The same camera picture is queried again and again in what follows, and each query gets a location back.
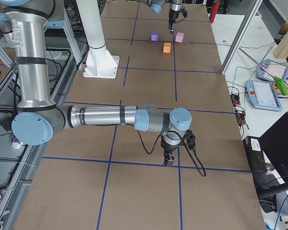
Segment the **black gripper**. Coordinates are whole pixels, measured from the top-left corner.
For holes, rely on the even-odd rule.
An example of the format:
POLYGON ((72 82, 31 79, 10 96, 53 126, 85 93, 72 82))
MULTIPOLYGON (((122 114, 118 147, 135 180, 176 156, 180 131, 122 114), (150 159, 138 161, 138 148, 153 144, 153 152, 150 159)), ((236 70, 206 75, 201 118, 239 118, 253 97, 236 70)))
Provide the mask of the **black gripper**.
POLYGON ((174 145, 174 144, 167 143, 164 138, 161 138, 161 147, 164 150, 164 162, 163 162, 164 166, 166 167, 173 166, 175 159, 172 156, 172 154, 178 147, 181 147, 181 146, 182 146, 181 141, 177 145, 174 145))
POLYGON ((176 23, 176 19, 179 16, 179 11, 174 11, 172 9, 169 10, 169 15, 168 15, 168 27, 170 28, 170 33, 174 33, 174 24, 176 23))

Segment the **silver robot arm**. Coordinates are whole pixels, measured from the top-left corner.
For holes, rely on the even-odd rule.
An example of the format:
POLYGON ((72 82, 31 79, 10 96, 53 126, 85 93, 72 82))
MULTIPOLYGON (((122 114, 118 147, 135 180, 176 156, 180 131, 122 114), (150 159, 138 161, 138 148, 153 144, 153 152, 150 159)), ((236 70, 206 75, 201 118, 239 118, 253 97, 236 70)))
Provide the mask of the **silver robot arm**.
MULTIPOLYGON (((167 3, 166 0, 139 0, 138 2, 147 5, 155 14, 159 14, 167 3)), ((169 2, 168 29, 170 34, 174 34, 175 24, 179 23, 177 21, 179 15, 182 14, 186 18, 188 13, 183 7, 181 0, 170 0, 169 2)))
POLYGON ((14 135, 27 145, 41 145, 68 128, 131 125, 138 132, 156 132, 164 150, 164 165, 183 146, 195 152, 192 116, 184 108, 161 112, 149 106, 59 106, 50 96, 44 29, 59 18, 64 4, 54 0, 4 0, 5 18, 12 25, 22 99, 12 122, 14 135))

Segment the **person's hand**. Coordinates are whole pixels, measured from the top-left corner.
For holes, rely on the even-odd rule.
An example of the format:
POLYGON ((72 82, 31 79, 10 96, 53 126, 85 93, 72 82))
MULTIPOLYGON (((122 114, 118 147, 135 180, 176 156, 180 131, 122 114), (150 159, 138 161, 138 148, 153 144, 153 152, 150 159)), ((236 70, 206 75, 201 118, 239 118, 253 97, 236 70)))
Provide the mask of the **person's hand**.
POLYGON ((279 95, 288 95, 287 87, 284 83, 281 82, 273 82, 273 91, 276 92, 279 95))

